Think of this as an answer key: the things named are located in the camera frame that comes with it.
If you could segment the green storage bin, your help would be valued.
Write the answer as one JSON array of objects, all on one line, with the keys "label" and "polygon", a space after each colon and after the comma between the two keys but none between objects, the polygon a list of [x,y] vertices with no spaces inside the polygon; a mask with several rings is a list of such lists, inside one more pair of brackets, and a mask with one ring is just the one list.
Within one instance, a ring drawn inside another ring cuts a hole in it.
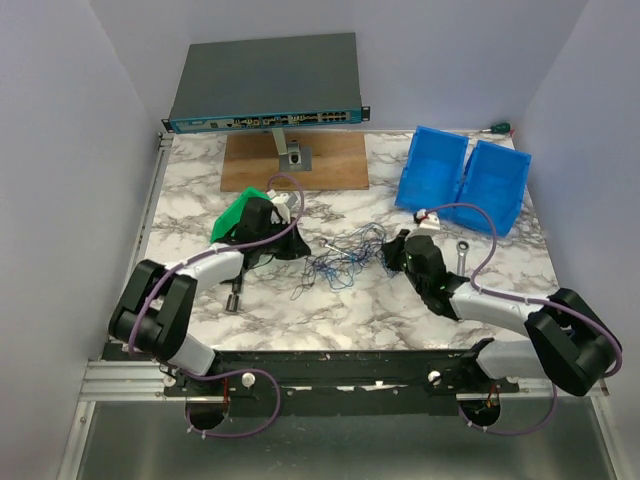
[{"label": "green storage bin", "polygon": [[213,244],[228,234],[240,221],[247,202],[252,198],[269,199],[269,196],[253,187],[247,187],[214,222],[210,243]]}]

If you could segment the aluminium frame rail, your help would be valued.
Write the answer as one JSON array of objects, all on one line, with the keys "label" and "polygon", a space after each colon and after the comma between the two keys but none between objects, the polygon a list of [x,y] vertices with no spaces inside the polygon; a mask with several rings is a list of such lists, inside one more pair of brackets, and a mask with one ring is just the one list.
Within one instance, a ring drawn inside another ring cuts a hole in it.
[{"label": "aluminium frame rail", "polygon": [[[129,263],[129,271],[132,271],[135,263],[142,259],[142,255],[146,250],[153,214],[155,213],[160,195],[161,182],[164,178],[173,143],[173,134],[159,133],[158,136],[159,143],[157,158],[155,160],[146,204],[141,217],[137,240]],[[95,401],[82,400],[81,398],[78,399],[75,416],[57,476],[58,480],[78,478],[81,460],[84,454],[86,441],[89,436],[89,430],[95,413],[95,408]]]}]

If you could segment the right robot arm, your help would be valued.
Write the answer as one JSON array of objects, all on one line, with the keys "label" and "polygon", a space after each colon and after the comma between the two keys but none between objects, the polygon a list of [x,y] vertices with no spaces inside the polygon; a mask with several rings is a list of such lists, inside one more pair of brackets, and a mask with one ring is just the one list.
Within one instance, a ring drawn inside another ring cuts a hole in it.
[{"label": "right robot arm", "polygon": [[491,293],[449,271],[429,235],[401,231],[384,244],[385,266],[405,274],[427,308],[454,321],[477,321],[515,332],[522,341],[489,340],[460,367],[460,379],[480,392],[495,380],[550,380],[574,396],[585,395],[622,357],[619,340],[576,292],[548,297]]}]

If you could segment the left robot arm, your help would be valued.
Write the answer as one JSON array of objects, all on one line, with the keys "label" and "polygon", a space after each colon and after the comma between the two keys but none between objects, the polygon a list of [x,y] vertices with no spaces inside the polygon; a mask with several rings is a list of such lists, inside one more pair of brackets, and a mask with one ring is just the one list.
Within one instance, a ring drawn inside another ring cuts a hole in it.
[{"label": "left robot arm", "polygon": [[311,253],[291,216],[300,200],[271,190],[251,197],[239,219],[203,252],[171,266],[139,262],[111,316],[108,332],[130,351],[139,350],[187,371],[187,382],[201,395],[214,393],[222,380],[215,351],[188,333],[196,297],[221,283],[234,283],[263,256],[297,260]]}]

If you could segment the blue storage bin right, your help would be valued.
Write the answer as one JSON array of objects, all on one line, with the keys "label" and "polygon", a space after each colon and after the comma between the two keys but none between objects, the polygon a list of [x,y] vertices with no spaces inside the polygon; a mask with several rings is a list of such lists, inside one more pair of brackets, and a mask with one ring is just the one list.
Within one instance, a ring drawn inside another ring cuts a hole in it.
[{"label": "blue storage bin right", "polygon": [[521,211],[530,164],[528,153],[479,140],[465,166],[455,202],[481,208],[497,235],[505,237]]}]

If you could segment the blue storage bin left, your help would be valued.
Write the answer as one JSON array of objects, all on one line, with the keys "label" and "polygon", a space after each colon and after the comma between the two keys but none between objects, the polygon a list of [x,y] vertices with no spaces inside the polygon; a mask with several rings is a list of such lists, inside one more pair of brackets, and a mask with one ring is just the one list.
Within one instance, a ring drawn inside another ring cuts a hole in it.
[{"label": "blue storage bin left", "polygon": [[456,200],[469,139],[418,126],[402,170],[394,205],[418,211]]}]

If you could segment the blue storage bin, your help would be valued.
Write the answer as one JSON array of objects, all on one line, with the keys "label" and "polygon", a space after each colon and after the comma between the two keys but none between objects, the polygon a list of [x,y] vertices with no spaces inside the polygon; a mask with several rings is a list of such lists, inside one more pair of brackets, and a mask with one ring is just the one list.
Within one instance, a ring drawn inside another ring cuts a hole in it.
[{"label": "blue storage bin", "polygon": [[521,211],[530,164],[528,153],[479,140],[465,166],[455,202],[481,208],[497,235],[505,237]]},{"label": "blue storage bin", "polygon": [[418,126],[402,170],[394,205],[418,211],[456,200],[469,139]]}]

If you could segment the wooden base board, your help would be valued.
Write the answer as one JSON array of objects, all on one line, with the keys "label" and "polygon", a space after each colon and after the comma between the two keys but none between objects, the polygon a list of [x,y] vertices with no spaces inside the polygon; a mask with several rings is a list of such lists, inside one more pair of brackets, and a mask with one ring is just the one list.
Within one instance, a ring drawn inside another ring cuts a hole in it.
[{"label": "wooden base board", "polygon": [[297,180],[305,190],[339,191],[369,188],[368,160],[362,133],[294,132],[286,136],[300,149],[296,164],[280,158],[270,133],[227,137],[220,190],[265,189],[277,173]]}]

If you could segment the grey network switch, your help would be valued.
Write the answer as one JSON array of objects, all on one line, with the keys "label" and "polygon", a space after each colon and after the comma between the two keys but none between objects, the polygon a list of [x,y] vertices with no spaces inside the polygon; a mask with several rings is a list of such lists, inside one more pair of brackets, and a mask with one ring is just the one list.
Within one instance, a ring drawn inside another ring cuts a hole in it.
[{"label": "grey network switch", "polygon": [[356,36],[193,44],[162,124],[175,134],[360,124]]}]

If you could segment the grey metal stand bracket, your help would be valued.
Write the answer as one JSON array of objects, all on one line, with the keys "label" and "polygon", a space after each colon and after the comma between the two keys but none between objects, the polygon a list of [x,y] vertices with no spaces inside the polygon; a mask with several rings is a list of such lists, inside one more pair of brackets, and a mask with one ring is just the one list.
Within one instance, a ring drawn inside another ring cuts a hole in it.
[{"label": "grey metal stand bracket", "polygon": [[271,130],[279,157],[281,173],[310,172],[312,170],[312,149],[297,140],[287,140],[282,128]]}]

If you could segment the green handled screwdriver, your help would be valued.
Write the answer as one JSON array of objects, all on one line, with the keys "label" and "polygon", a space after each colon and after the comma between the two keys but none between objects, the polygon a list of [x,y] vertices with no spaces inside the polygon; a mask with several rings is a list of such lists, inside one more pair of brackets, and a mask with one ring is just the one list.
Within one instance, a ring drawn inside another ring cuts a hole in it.
[{"label": "green handled screwdriver", "polygon": [[493,124],[488,128],[481,129],[480,133],[504,135],[504,134],[510,134],[511,131],[512,131],[512,126],[509,122],[500,122],[497,124]]}]

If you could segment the long ratchet chrome wrench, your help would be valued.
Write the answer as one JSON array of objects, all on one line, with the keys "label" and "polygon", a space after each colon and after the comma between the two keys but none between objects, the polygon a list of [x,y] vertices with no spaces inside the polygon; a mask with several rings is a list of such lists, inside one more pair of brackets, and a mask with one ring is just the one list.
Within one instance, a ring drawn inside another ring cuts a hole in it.
[{"label": "long ratchet chrome wrench", "polygon": [[459,240],[456,244],[456,274],[458,276],[466,275],[466,260],[469,252],[469,243],[465,240]]}]

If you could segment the black mounting base rail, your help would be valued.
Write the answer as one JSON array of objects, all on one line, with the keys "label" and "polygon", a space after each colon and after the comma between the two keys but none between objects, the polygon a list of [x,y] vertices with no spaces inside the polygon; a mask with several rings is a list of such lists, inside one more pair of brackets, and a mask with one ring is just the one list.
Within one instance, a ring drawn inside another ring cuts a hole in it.
[{"label": "black mounting base rail", "polygon": [[454,416],[459,399],[516,393],[477,365],[478,351],[223,351],[213,365],[228,380],[209,381],[172,372],[167,398],[199,412],[235,417]]}]

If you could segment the small open-end chrome wrench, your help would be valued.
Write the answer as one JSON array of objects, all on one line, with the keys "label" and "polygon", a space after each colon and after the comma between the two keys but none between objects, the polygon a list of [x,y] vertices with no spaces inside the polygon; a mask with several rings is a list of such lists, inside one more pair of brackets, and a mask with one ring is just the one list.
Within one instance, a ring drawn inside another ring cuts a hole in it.
[{"label": "small open-end chrome wrench", "polygon": [[329,242],[329,241],[328,241],[328,240],[326,240],[326,239],[322,239],[322,240],[320,241],[320,245],[321,245],[323,248],[326,248],[326,249],[328,249],[328,250],[330,250],[330,251],[332,251],[332,252],[334,252],[334,253],[337,253],[337,254],[339,254],[339,255],[342,255],[342,256],[344,256],[344,257],[347,257],[347,258],[350,258],[350,257],[351,257],[351,254],[350,254],[349,252],[347,252],[347,251],[345,251],[345,250],[342,250],[342,249],[340,249],[340,248],[336,247],[333,243]]}]

